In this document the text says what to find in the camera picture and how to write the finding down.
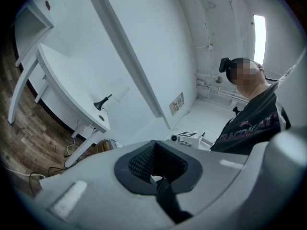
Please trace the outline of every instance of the electrical cable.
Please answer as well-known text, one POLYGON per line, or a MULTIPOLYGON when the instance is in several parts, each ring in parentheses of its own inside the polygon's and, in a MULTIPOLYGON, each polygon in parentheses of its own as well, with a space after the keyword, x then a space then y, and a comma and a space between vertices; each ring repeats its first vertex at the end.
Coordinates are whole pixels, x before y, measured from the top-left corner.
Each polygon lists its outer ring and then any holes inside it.
MULTIPOLYGON (((101 107, 101 109, 105 109, 105 108, 101 107)), ((106 111, 106 114, 108 114, 106 109, 105 109, 105 111, 106 111)))
MULTIPOLYGON (((89 156, 90 154, 88 154, 88 155, 81 155, 80 157, 85 157, 85 156, 89 156)), ((67 157, 69 157, 69 155, 64 155, 64 158, 67 158, 67 157)))
POLYGON ((68 147, 74 146, 75 144, 76 144, 76 137, 73 139, 73 144, 66 147, 66 151, 68 152, 69 156, 71 156, 71 154, 68 151, 68 147))
POLYGON ((78 162, 79 162, 79 159, 80 159, 80 157, 78 157, 78 159, 76 160, 76 163, 78 163, 78 162))
POLYGON ((49 169, 48 169, 48 176, 51 176, 51 175, 50 175, 50 169, 51 169, 51 168, 54 168, 54 169, 60 169, 60 170, 66 170, 66 169, 68 169, 68 168, 64 168, 64 169, 63 169, 63 168, 53 167, 53 166, 51 166, 51 167, 49 167, 49 169))
POLYGON ((20 172, 18 172, 18 171, 13 171, 13 170, 10 170, 9 168, 7 168, 6 166, 4 166, 4 165, 2 165, 5 169, 7 169, 8 171, 12 171, 12 172, 14 172, 14 173, 16 173, 16 174, 21 174, 21 175, 25 175, 25 176, 42 176, 42 177, 44 177, 44 178, 46 178, 44 175, 42 175, 42 174, 39 174, 39 173, 36 173, 36 174, 23 174, 23 173, 20 173, 20 172))
POLYGON ((32 172, 30 174, 30 176, 29 176, 29 186, 30 186, 30 189, 31 189, 31 192, 32 192, 33 196, 35 197, 34 191, 33 191, 32 186, 31 186, 31 176, 32 176, 33 173, 36 173, 36 172, 32 172))
POLYGON ((66 170, 66 168, 65 168, 65 169, 60 169, 60 170, 54 171, 54 172, 52 173, 52 176, 55 175, 56 172, 60 172, 60 171, 64 171, 64 170, 66 170))

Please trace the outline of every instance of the white cable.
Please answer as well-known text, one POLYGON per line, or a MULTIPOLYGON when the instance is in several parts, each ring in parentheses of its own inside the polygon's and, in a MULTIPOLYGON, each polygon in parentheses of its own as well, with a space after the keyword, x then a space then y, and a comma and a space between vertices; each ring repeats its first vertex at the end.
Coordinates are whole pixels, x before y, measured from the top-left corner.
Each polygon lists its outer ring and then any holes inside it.
POLYGON ((73 139, 73 144, 66 147, 67 152, 68 152, 68 147, 71 147, 75 144, 76 144, 76 137, 73 139))
POLYGON ((74 140, 73 140, 73 144, 66 147, 66 151, 68 152, 69 156, 71 156, 71 154, 70 154, 69 151, 68 151, 68 147, 72 147, 72 146, 74 146, 75 144, 76 144, 76 137, 75 137, 74 140))
POLYGON ((23 174, 23 173, 20 173, 20 172, 18 172, 18 171, 13 171, 13 170, 10 170, 9 168, 7 168, 7 167, 5 167, 4 165, 2 165, 4 168, 6 168, 8 171, 12 171, 12 172, 14 172, 14 173, 16 173, 16 174, 22 174, 22 175, 25 175, 25 176, 42 176, 42 177, 44 177, 44 178, 46 178, 44 175, 42 175, 42 174, 23 174))

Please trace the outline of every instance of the window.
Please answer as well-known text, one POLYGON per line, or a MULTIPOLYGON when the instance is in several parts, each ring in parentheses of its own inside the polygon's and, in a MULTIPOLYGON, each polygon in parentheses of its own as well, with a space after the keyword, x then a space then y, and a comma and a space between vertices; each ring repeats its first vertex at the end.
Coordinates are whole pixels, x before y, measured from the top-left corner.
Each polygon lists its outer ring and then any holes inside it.
POLYGON ((254 22, 256 36, 254 61, 263 64, 266 39, 265 19, 263 16, 254 15, 254 22))

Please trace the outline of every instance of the white floor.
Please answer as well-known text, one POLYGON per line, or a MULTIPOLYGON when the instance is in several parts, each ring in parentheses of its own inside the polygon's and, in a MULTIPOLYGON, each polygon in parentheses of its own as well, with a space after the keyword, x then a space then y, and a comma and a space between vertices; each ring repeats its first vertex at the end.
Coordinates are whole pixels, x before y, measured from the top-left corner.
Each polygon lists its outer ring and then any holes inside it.
MULTIPOLYGON (((191 111, 182 117, 163 140, 170 139, 171 135, 182 132, 198 133, 199 135, 205 132, 204 138, 210 142, 215 142, 225 124, 234 116, 235 113, 227 108, 208 101, 196 100, 191 111)), ((201 142, 200 149, 209 150, 209 148, 201 142)))

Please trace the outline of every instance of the curved desk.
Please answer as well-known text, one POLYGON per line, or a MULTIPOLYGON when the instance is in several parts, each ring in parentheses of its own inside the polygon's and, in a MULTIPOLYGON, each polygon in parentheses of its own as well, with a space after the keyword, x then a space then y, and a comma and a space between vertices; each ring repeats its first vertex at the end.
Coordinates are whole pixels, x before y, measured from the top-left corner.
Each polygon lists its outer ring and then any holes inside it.
POLYGON ((105 133, 110 130, 108 117, 104 111, 95 108, 93 103, 97 100, 92 98, 90 88, 75 70, 78 67, 78 61, 71 60, 44 44, 38 45, 38 51, 38 63, 54 93, 67 103, 85 123, 96 128, 96 131, 65 162, 65 167, 70 167, 96 142, 99 131, 105 133))
POLYGON ((90 67, 85 65, 84 62, 70 59, 58 51, 40 43, 38 45, 37 59, 31 66, 24 69, 16 84, 8 117, 11 124, 15 119, 16 109, 22 90, 37 63, 39 63, 45 73, 44 79, 46 83, 39 91, 35 102, 37 103, 39 101, 45 89, 49 87, 59 100, 66 105, 68 104, 81 119, 81 123, 72 137, 75 137, 78 133, 77 131, 83 126, 92 125, 96 128, 95 132, 93 132, 65 162, 65 167, 70 167, 93 143, 97 142, 101 135, 100 132, 105 133, 110 130, 107 113, 95 108, 94 102, 97 101, 97 99, 93 97, 95 94, 84 79, 76 72, 76 68, 78 67, 86 67, 88 69, 90 69, 90 67))

